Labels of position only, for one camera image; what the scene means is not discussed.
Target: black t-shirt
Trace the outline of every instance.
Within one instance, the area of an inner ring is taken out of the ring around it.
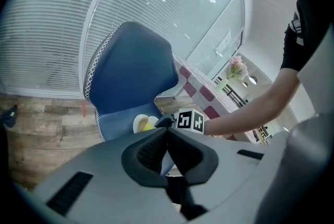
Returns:
[[[297,10],[285,31],[281,69],[303,68],[328,30],[332,13],[332,0],[297,0]]]

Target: pink flowers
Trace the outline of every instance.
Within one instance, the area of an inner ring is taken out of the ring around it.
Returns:
[[[229,60],[229,66],[226,70],[226,78],[243,80],[248,76],[247,66],[243,63],[241,56],[234,56]]]

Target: blue office chair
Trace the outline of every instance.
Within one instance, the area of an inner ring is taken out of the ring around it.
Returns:
[[[154,99],[177,82],[168,41],[137,22],[125,22],[94,52],[83,92],[96,108],[102,139],[108,141],[133,134],[133,121],[139,114],[160,118]],[[167,152],[161,174],[166,175],[173,165]]]

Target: chair backrest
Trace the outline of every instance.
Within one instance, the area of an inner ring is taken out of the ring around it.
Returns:
[[[102,115],[153,102],[177,82],[168,41],[137,22],[125,22],[93,54],[83,92]]]

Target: wooden floor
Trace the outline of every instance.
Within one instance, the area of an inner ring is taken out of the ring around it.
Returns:
[[[18,117],[7,128],[9,168],[12,178],[31,190],[49,173],[87,149],[101,143],[94,106],[82,100],[62,100],[0,95],[0,113],[17,104]],[[158,98],[163,114],[179,108],[199,108],[189,97]]]

